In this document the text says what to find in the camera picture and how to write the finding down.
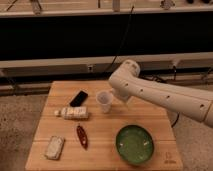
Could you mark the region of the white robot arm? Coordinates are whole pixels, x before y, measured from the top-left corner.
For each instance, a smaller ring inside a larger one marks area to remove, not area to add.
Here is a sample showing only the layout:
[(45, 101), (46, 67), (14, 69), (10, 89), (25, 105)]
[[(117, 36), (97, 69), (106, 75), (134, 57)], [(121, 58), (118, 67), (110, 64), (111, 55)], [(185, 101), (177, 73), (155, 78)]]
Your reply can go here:
[(124, 102), (135, 96), (213, 128), (213, 91), (148, 81), (139, 73), (137, 62), (125, 60), (109, 78), (114, 96)]

